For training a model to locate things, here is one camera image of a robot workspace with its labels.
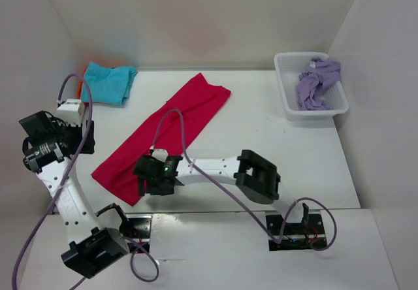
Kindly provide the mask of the magenta t shirt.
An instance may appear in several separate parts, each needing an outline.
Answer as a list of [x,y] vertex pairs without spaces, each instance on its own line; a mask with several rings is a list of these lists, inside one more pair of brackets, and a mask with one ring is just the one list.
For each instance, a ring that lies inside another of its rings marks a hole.
[[138,177],[133,174],[139,157],[148,155],[151,146],[164,149],[169,155],[183,153],[180,117],[174,110],[182,113],[185,145],[189,146],[230,96],[229,89],[209,84],[201,73],[195,75],[105,159],[91,177],[111,194],[134,206],[141,199]]

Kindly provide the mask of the orange t shirt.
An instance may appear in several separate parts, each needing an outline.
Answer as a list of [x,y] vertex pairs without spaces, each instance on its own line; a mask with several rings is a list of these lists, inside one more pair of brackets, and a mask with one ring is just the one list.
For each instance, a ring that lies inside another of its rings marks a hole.
[[[87,70],[87,67],[85,67],[84,70],[82,71],[82,74],[81,74],[82,76],[84,76],[86,70]],[[77,87],[77,90],[76,90],[76,98],[77,99],[81,99],[82,87],[83,87],[83,82],[82,81],[79,81],[78,87]]]

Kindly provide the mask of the cyan t shirt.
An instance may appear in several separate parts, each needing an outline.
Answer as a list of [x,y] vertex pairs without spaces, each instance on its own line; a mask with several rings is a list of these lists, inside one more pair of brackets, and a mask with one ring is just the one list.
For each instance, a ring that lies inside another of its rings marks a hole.
[[84,80],[91,92],[91,101],[123,106],[129,98],[137,72],[133,66],[107,68],[90,62],[85,70]]

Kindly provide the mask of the lavender t shirt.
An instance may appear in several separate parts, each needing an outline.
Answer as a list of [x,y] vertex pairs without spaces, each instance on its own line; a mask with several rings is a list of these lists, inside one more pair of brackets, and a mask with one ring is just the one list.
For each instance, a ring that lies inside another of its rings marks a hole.
[[332,58],[313,57],[305,72],[298,76],[295,86],[297,106],[301,111],[333,110],[321,97],[340,81],[339,62]]

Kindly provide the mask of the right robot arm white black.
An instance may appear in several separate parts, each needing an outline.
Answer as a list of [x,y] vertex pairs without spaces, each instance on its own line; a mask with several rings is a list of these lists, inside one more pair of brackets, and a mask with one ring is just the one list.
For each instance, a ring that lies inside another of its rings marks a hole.
[[177,186],[215,180],[221,185],[236,186],[251,202],[273,207],[293,233],[301,233],[310,222],[309,208],[280,184],[276,165],[251,150],[222,159],[192,159],[152,150],[138,159],[133,174],[138,178],[141,197],[172,195]]

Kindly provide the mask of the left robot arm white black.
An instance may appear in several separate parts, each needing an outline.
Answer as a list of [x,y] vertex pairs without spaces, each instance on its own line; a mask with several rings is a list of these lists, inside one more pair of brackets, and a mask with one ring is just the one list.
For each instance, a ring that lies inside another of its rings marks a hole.
[[27,134],[23,164],[46,186],[65,224],[69,250],[61,255],[63,264],[91,279],[128,254],[122,237],[130,229],[130,221],[121,215],[103,223],[78,183],[75,161],[80,154],[94,153],[94,122],[71,126],[40,111],[19,123]]

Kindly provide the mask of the white plastic basket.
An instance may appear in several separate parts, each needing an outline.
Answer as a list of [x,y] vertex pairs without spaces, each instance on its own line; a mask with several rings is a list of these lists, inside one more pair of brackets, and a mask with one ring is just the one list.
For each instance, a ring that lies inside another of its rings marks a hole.
[[325,120],[348,111],[340,64],[328,54],[278,53],[274,56],[274,66],[288,120]]

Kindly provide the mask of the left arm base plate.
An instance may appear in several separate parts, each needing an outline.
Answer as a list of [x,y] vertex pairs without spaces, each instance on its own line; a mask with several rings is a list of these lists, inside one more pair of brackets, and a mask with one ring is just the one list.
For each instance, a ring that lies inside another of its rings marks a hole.
[[138,242],[146,250],[150,250],[150,236],[152,227],[152,215],[128,214],[129,225],[123,230],[123,235]]

